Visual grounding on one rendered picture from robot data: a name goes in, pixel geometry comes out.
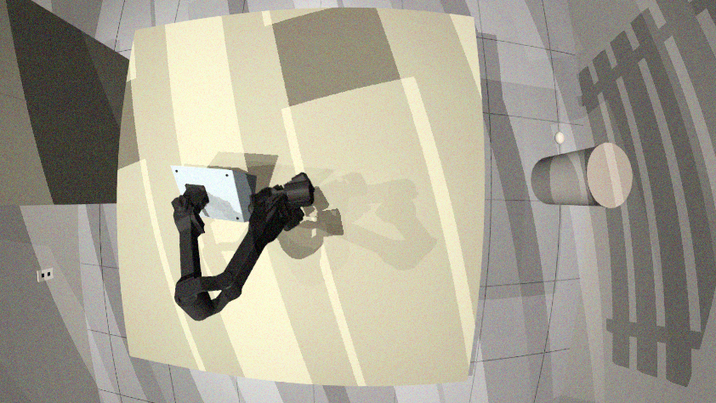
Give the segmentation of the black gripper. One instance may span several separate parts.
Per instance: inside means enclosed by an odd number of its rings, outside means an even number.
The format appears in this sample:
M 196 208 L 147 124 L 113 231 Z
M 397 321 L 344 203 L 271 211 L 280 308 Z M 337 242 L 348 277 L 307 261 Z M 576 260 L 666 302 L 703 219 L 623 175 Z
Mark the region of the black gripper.
M 287 184 L 292 183 L 292 182 L 307 180 L 307 179 L 309 179 L 309 177 L 307 176 L 306 173 L 299 173 L 299 174 L 297 174 L 295 177 L 292 178 L 292 181 L 288 182 Z M 276 186 L 272 187 L 272 188 L 279 188 L 279 189 L 281 189 L 281 190 L 283 189 L 283 187 L 282 187 L 282 186 L 279 186 L 278 184 L 277 184 Z M 251 215 L 252 215 L 252 211 L 253 211 L 253 210 L 252 210 L 252 208 L 251 208 L 251 205 L 248 206 L 248 211 L 249 211 L 249 212 L 251 213 Z

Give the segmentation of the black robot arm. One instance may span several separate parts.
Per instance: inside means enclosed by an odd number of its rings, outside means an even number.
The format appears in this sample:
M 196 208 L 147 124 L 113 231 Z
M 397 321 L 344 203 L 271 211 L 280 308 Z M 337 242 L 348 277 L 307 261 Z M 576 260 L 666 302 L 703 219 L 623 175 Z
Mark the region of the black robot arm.
M 175 285 L 175 303 L 195 321 L 218 314 L 242 295 L 254 265 L 264 247 L 283 231 L 303 221 L 301 207 L 314 201 L 310 179 L 284 185 L 284 189 L 267 187 L 251 194 L 252 215 L 248 232 L 226 269 L 216 276 L 202 276 L 198 237 L 205 233 L 199 213 L 209 203 L 205 186 L 185 184 L 185 192 L 172 200 L 173 218 L 179 232 L 181 277 Z M 278 211 L 280 209 L 280 211 Z M 211 300 L 209 292 L 221 293 Z

